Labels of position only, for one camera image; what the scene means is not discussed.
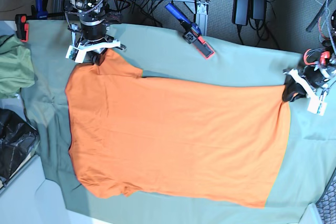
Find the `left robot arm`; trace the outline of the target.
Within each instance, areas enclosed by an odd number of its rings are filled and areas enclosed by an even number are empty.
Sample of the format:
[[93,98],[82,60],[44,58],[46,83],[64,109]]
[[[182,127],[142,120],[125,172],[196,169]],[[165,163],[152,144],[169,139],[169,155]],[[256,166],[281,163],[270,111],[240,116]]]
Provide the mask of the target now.
[[313,98],[318,89],[322,89],[317,100],[320,102],[335,84],[335,12],[329,10],[333,0],[325,0],[313,21],[306,28],[311,31],[317,26],[321,47],[307,49],[298,67],[286,69],[283,102],[293,102],[300,98]]

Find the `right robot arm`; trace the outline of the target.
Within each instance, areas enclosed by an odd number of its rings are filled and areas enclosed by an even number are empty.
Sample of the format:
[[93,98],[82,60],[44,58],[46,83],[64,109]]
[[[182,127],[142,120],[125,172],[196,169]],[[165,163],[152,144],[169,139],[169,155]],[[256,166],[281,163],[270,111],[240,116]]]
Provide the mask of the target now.
[[108,49],[126,49],[119,40],[108,35],[111,25],[121,23],[121,13],[110,8],[108,0],[69,0],[73,10],[65,10],[65,18],[75,15],[79,24],[68,23],[71,44],[66,58],[75,63],[101,65]]

